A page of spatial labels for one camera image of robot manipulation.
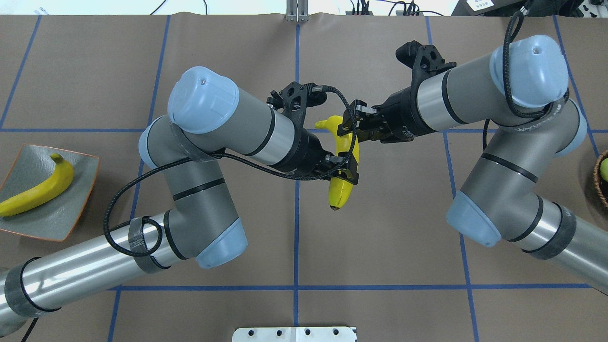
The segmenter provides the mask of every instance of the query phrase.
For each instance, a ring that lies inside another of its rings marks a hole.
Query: white bracket
[[[240,328],[232,342],[357,342],[355,327]]]

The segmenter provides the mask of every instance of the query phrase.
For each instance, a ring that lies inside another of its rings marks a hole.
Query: light blue joint cap
[[[167,110],[172,123],[186,132],[203,134],[228,121],[238,99],[238,87],[231,79],[195,66],[175,83]]]
[[[585,137],[587,137],[587,120],[585,120],[585,117],[582,115],[582,111],[580,108],[578,108],[576,102],[572,101],[572,99],[568,100],[574,103],[574,106],[576,107],[576,110],[578,112],[578,130],[576,131],[574,139],[572,139],[568,146],[564,147],[563,150],[555,153],[556,157],[565,156],[568,153],[576,150],[585,140]]]
[[[146,165],[151,169],[155,169],[157,168],[157,166],[152,161],[152,157],[150,157],[150,152],[148,151],[148,136],[150,135],[150,129],[152,128],[154,123],[158,121],[158,119],[160,118],[157,117],[156,120],[152,121],[150,126],[148,126],[143,131],[141,136],[139,136],[139,156],[142,158],[143,162],[146,163]]]
[[[241,218],[238,218],[195,259],[201,268],[213,268],[238,257],[245,248],[247,237]]]
[[[493,247],[501,239],[500,232],[488,216],[461,191],[456,193],[446,220],[464,236],[486,247]]]
[[[558,44],[551,37],[536,35],[511,43],[509,72],[513,102],[539,108],[562,97],[568,89],[568,68]],[[490,74],[505,93],[502,78],[502,46],[490,58]]]

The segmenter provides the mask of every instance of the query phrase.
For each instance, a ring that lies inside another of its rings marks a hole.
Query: label sticker
[[[492,7],[494,5],[491,0],[466,0],[466,3],[471,6],[473,11],[487,9],[488,7]]]

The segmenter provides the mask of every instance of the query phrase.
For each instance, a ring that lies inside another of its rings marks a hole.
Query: wicker basket
[[[608,150],[604,151],[595,162],[595,167],[593,168],[593,185],[595,186],[595,191],[598,193],[599,200],[602,201],[605,208],[608,208],[608,200],[606,200],[606,197],[608,197],[608,182],[604,181],[599,174],[599,165],[606,158],[608,158]]]

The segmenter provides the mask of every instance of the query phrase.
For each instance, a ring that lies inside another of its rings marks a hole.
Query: metal bracket
[[[276,327],[240,328],[232,335],[232,342],[289,341],[289,342],[356,342],[355,327]]]
[[[293,23],[308,21],[308,0],[287,0],[287,13],[285,18]]]

